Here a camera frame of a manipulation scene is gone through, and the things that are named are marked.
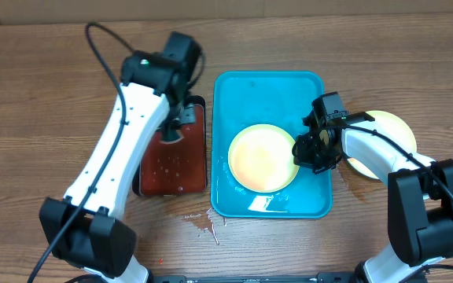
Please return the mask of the green and pink sponge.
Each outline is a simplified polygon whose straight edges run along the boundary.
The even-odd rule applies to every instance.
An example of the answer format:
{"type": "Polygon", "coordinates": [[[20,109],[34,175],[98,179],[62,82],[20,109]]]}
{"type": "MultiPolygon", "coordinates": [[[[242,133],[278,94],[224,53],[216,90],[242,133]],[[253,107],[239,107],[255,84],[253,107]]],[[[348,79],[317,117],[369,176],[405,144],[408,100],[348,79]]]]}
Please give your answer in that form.
{"type": "Polygon", "coordinates": [[[161,129],[160,142],[163,144],[173,144],[183,139],[180,129],[161,129]]]}

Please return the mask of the yellow plate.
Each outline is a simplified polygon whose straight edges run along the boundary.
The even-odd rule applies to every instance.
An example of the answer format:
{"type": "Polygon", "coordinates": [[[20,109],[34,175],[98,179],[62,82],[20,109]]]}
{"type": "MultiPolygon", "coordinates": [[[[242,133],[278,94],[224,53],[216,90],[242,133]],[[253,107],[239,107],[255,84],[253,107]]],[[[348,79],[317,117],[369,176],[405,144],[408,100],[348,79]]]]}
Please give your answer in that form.
{"type": "Polygon", "coordinates": [[[270,124],[257,124],[240,131],[230,143],[228,166],[234,178],[256,193],[284,189],[300,167],[293,162],[294,138],[270,124]]]}
{"type": "MultiPolygon", "coordinates": [[[[381,110],[366,111],[375,121],[388,130],[393,130],[396,140],[410,151],[417,150],[417,142],[412,129],[398,116],[381,110]]],[[[364,164],[353,158],[347,158],[348,164],[361,175],[378,180],[378,177],[364,164]]]]}

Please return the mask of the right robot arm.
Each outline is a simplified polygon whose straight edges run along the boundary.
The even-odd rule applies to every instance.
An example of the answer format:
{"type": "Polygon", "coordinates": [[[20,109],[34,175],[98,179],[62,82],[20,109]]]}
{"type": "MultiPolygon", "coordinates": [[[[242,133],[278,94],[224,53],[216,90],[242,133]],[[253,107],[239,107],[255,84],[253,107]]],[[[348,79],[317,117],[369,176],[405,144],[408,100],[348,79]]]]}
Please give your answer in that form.
{"type": "Polygon", "coordinates": [[[453,270],[453,160],[435,161],[399,145],[365,112],[319,117],[293,146],[294,162],[319,174],[344,157],[369,168],[388,189],[388,245],[360,263],[350,282],[424,282],[431,269],[453,270]]]}

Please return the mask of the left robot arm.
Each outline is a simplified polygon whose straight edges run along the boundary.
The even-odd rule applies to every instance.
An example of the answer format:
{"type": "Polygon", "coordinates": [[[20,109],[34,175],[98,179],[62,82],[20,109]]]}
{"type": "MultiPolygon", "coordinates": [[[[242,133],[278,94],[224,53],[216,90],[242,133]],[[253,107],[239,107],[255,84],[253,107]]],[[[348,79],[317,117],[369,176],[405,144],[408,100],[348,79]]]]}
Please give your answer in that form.
{"type": "Polygon", "coordinates": [[[150,272],[134,256],[136,233],[122,221],[129,187],[159,131],[182,125],[184,102],[204,69],[201,51],[190,55],[135,51],[120,77],[106,71],[117,97],[90,159],[61,200],[46,198],[39,220],[49,246],[29,281],[49,255],[105,282],[148,282],[150,272]]]}

